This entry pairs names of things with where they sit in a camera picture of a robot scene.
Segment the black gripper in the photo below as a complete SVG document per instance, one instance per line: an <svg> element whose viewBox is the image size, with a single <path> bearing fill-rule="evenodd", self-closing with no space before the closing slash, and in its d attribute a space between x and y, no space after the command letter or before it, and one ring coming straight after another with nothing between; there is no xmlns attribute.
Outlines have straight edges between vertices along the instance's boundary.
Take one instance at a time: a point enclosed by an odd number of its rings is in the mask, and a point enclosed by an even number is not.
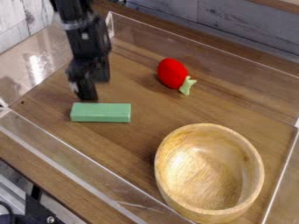
<svg viewBox="0 0 299 224"><path fill-rule="evenodd" d="M69 86L82 101L96 100L94 82L109 82L108 55L112 50L108 27L101 17L64 22L72 60L66 70Z"/></svg>

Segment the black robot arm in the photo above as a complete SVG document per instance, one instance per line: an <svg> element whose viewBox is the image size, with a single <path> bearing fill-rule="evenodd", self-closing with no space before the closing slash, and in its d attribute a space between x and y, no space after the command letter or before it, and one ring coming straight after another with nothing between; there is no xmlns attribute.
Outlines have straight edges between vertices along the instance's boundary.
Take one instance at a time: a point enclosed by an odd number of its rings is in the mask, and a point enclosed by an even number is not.
<svg viewBox="0 0 299 224"><path fill-rule="evenodd" d="M70 89L81 100L96 100L96 83L109 81L112 45L105 19L93 11L92 0L50 0L50 5L72 52L65 70Z"/></svg>

